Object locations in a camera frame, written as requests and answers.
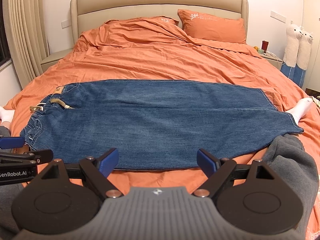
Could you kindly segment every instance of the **light switch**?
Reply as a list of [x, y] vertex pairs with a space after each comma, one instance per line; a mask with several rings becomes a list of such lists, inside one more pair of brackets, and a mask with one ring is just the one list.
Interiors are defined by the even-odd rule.
[[71, 20], [66, 20], [66, 21], [61, 22], [62, 29], [67, 28], [69, 26], [71, 26]]

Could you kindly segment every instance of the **wall socket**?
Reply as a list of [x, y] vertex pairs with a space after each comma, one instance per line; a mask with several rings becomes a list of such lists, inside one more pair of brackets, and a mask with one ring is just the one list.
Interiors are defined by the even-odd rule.
[[282, 16], [281, 14], [278, 14], [278, 13], [276, 13], [276, 12], [274, 12], [274, 11], [271, 11], [270, 17], [272, 17], [272, 18], [274, 18], [274, 19], [277, 19], [278, 21], [283, 22], [283, 23], [285, 23], [286, 20], [287, 20], [286, 17], [284, 17], [284, 16]]
[[66, 20], [66, 21], [61, 22], [62, 29], [67, 28], [69, 26], [71, 26], [71, 20]]

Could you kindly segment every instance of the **orange duvet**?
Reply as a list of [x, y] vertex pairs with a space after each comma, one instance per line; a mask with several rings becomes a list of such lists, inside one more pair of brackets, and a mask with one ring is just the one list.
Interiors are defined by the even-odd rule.
[[[280, 111], [292, 108], [307, 96], [248, 45], [191, 38], [161, 17], [109, 21], [82, 33], [72, 52], [8, 102], [5, 108], [16, 110], [12, 135], [18, 136], [27, 124], [31, 115], [29, 106], [38, 104], [56, 87], [104, 79], [183, 79], [261, 88]], [[320, 115], [315, 104], [299, 126], [305, 130], [300, 140], [316, 160], [319, 170]], [[265, 150], [236, 160], [249, 163]], [[108, 179], [126, 194], [131, 186], [185, 186], [192, 192], [207, 178], [199, 169], [188, 169], [114, 171]], [[319, 198], [320, 194], [311, 213], [307, 239], [320, 234]]]

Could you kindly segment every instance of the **gray sweatpants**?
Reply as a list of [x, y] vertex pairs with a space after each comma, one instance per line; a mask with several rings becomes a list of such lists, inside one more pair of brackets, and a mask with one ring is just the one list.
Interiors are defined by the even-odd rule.
[[[263, 160], [293, 189], [303, 203], [303, 216], [297, 231], [305, 236], [308, 220], [318, 192], [318, 172], [313, 158], [301, 141], [292, 135], [278, 136]], [[11, 239], [18, 228], [11, 215], [11, 204], [22, 190], [21, 184], [0, 186], [0, 238]]]

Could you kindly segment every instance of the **metal screw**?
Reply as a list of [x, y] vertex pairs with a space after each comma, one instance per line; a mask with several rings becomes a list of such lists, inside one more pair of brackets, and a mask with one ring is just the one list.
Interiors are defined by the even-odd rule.
[[117, 198], [120, 197], [122, 193], [117, 189], [111, 189], [106, 192], [106, 196], [109, 198]]
[[197, 197], [207, 197], [210, 195], [210, 191], [204, 188], [199, 188], [193, 194]]

